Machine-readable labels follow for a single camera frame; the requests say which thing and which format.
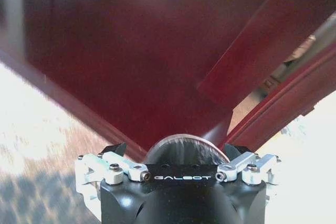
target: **red panel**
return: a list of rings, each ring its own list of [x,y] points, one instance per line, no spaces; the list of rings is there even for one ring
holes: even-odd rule
[[[274,134],[336,90],[336,42],[315,56],[258,104],[227,142],[256,151]]]
[[[302,14],[310,7],[307,1],[300,6],[304,11],[293,8],[292,0],[288,6],[281,2],[281,7]],[[231,56],[223,70],[231,74],[218,83],[228,103],[219,105],[211,94],[216,102],[196,87],[264,2],[0,0],[0,48],[6,52],[1,57],[110,141],[132,141],[133,154],[139,145],[147,150],[176,133],[206,136],[218,144],[226,137],[233,104],[255,87],[255,76],[258,79],[271,71],[274,45],[282,52],[285,47],[299,45],[302,34],[319,26],[334,8],[330,0],[323,0],[320,6],[312,0],[313,14],[298,23],[296,12],[285,12],[285,21],[290,21],[283,29],[270,24],[272,19],[265,19],[264,25],[260,20],[254,28],[261,27],[258,33],[273,37],[254,41],[258,50],[251,58],[258,65],[248,60],[249,65],[242,67],[239,50]],[[272,13],[275,10],[280,7],[267,13],[284,19],[285,14]],[[279,32],[283,36],[285,29],[292,33],[289,24],[304,32],[278,44],[275,35]],[[245,39],[240,44],[243,48],[250,43],[249,37]],[[39,73],[28,74],[32,67]],[[251,71],[245,72],[248,75],[242,89],[235,90],[242,84],[241,78],[234,84],[237,72],[244,68]],[[58,87],[50,88],[44,80]],[[209,87],[211,92],[216,88]]]
[[[199,90],[234,108],[335,10],[336,0],[267,0]]]

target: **silver screw head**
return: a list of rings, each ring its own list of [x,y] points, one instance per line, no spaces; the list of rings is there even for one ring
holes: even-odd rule
[[[216,173],[216,180],[223,182],[226,179],[226,174],[222,172]]]
[[[110,164],[110,170],[117,172],[119,170],[118,164]]]
[[[256,172],[258,170],[258,167],[255,164],[248,164],[246,168],[251,172]]]
[[[142,172],[140,174],[141,181],[147,182],[148,180],[151,179],[151,173],[150,172]]]

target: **black metal housing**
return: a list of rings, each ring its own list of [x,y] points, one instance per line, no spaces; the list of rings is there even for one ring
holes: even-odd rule
[[[146,183],[100,184],[102,224],[263,224],[266,184],[219,183],[216,165],[147,165]]]

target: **floor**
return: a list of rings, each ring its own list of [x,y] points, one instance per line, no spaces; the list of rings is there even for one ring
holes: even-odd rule
[[[0,223],[98,223],[75,192],[73,160],[108,143],[1,63],[0,89]],[[230,129],[257,103],[235,108]],[[332,223],[335,104],[333,93],[260,148],[283,160],[266,223]]]

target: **white floor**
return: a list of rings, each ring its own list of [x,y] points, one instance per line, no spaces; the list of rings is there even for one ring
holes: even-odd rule
[[[336,92],[291,122],[258,153],[282,159],[281,185],[266,223],[336,223]]]

